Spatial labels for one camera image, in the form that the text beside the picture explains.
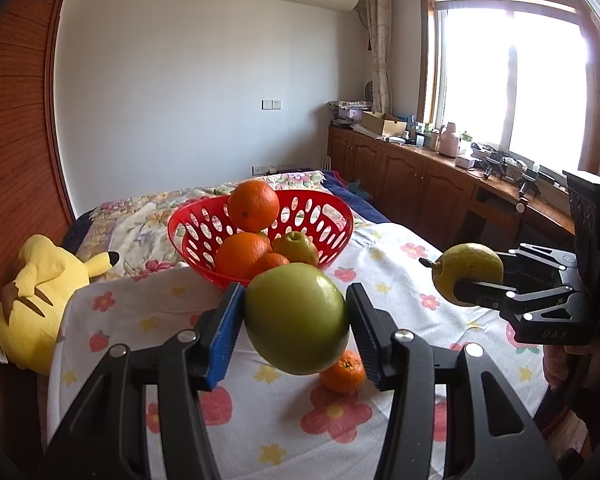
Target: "floral bedsheet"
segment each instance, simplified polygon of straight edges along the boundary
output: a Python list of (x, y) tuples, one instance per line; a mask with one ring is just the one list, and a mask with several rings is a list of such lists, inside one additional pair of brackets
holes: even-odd
[[(322, 186), (320, 171), (281, 173), (258, 177), (273, 189), (313, 189), (329, 193)], [(158, 270), (184, 264), (167, 236), (169, 218), (183, 204), (212, 196), (228, 195), (240, 182), (217, 187), (193, 187), (156, 195), (106, 202), (91, 213), (93, 223), (77, 256), (86, 261), (103, 251), (117, 251), (120, 261), (97, 281), (133, 276), (141, 278)], [(354, 227), (365, 220), (353, 212)]]
[[(374, 306), (430, 344), (460, 349), (467, 342), (479, 343), (535, 413), (547, 388), (541, 348), (517, 343), (496, 311), (458, 308), (441, 298), (430, 269), (418, 262), (421, 256), (435, 260), (439, 255), (405, 227), (372, 224), (355, 229), (325, 272), (343, 293), (350, 283), (362, 283)], [(220, 298), (217, 288), (189, 268), (135, 274), (78, 290), (67, 304), (52, 362), (48, 434), (53, 435), (111, 345), (124, 342), (133, 350), (159, 345), (195, 325)], [(355, 347), (350, 336), (349, 348)], [(366, 480), (374, 477), (391, 401), (391, 392), (378, 392), (369, 381), (350, 394), (335, 394), (320, 386), (317, 375), (280, 372), (255, 352), (243, 328), (226, 378), (202, 394), (201, 407), (225, 480)], [(147, 388), (145, 420), (151, 476), (163, 479), (155, 388)], [(440, 480), (444, 388), (436, 389), (434, 424), (430, 479)]]

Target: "blue gripper pad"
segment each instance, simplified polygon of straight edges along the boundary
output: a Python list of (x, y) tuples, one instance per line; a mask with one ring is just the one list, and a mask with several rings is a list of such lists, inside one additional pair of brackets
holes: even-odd
[(195, 388), (210, 392), (224, 379), (244, 318), (244, 292), (240, 283), (227, 288), (218, 307), (207, 310), (194, 329), (200, 336), (189, 372)]
[(392, 363), (394, 319), (387, 311), (374, 308), (361, 283), (347, 287), (347, 313), (367, 378), (378, 390), (395, 389), (400, 375)]

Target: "window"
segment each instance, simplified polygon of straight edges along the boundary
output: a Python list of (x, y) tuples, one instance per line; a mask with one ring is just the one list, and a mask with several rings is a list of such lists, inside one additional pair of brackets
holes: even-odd
[(597, 170), (587, 163), (595, 52), (574, 0), (422, 1), (423, 24), (434, 24), (423, 53), (435, 60), (427, 56), (420, 117), (453, 122), (558, 180)]

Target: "stuffed toy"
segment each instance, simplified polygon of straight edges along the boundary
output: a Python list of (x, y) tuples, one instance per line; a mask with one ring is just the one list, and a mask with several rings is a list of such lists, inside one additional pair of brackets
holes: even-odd
[(100, 253), (82, 263), (46, 236), (33, 235), (18, 258), (24, 267), (2, 290), (0, 348), (18, 368), (48, 376), (66, 302), (120, 256)]

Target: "fruit basket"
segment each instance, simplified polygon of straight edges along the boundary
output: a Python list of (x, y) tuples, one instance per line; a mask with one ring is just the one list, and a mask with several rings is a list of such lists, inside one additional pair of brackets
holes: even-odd
[[(318, 249), (318, 268), (340, 254), (353, 232), (353, 215), (338, 197), (309, 189), (278, 190), (278, 218), (265, 231), (270, 240), (291, 231), (305, 233)], [(203, 198), (181, 206), (169, 220), (169, 240), (180, 256), (200, 275), (226, 289), (231, 282), (247, 285), (214, 270), (214, 255), (236, 229), (227, 213), (228, 195)]]

